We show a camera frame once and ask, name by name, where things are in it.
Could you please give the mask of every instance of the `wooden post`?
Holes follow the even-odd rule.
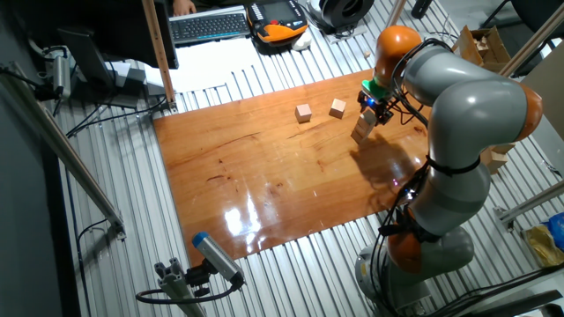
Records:
[[[162,83],[165,86],[165,94],[167,95],[168,105],[176,108],[176,99],[174,97],[173,82],[170,79],[170,72],[168,71],[167,53],[165,52],[165,45],[162,43],[160,36],[159,21],[157,12],[155,11],[154,0],[142,0],[143,9],[145,10],[145,17],[147,18],[147,25],[151,33],[152,47],[155,49],[157,56],[157,63],[162,76]]]

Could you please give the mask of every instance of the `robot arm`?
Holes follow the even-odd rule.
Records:
[[[369,246],[357,259],[360,288],[376,302],[382,302],[378,293],[391,298],[394,308],[426,293],[426,279],[472,260],[471,237],[459,225],[481,209],[489,193],[490,174],[479,163],[479,155],[490,145],[527,137],[542,117],[541,99],[530,88],[469,63],[443,46],[420,43],[419,35],[406,26],[385,29],[377,41],[374,79],[363,83],[363,92],[376,107],[387,108],[391,95],[401,98],[393,84],[394,76],[403,71],[406,91],[433,108],[423,167],[427,176],[404,208],[403,220],[397,219],[404,223],[388,225],[403,229],[387,233],[387,244]],[[375,257],[376,249],[390,261]]]

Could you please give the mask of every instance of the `cardboard box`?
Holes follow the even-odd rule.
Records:
[[[479,50],[474,39],[484,43],[487,49],[482,46]],[[465,26],[452,51],[466,61],[493,72],[499,72],[511,59],[495,26],[491,29],[475,31],[470,31],[468,26]]]

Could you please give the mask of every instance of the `blue object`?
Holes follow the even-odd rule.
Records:
[[[564,213],[559,213],[548,219],[548,222],[543,223],[548,228],[550,234],[554,239],[554,244],[557,248],[564,251]]]
[[[197,248],[197,246],[199,246],[200,243],[202,243],[202,241],[204,241],[204,239],[209,236],[210,235],[208,234],[208,232],[196,233],[196,235],[194,235],[194,238],[192,238],[192,245],[194,245],[194,247]]]
[[[229,36],[229,35],[237,35],[240,32],[231,32],[231,33],[221,33],[221,34],[213,34],[213,35],[205,35],[205,36],[198,36],[197,38],[199,40],[202,39],[209,39],[209,38],[213,38],[213,37],[218,37],[218,36]]]

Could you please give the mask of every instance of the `gray device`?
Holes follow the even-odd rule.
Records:
[[[227,281],[233,284],[234,279],[240,278],[244,283],[245,276],[241,267],[207,232],[197,233],[192,239],[192,244]]]

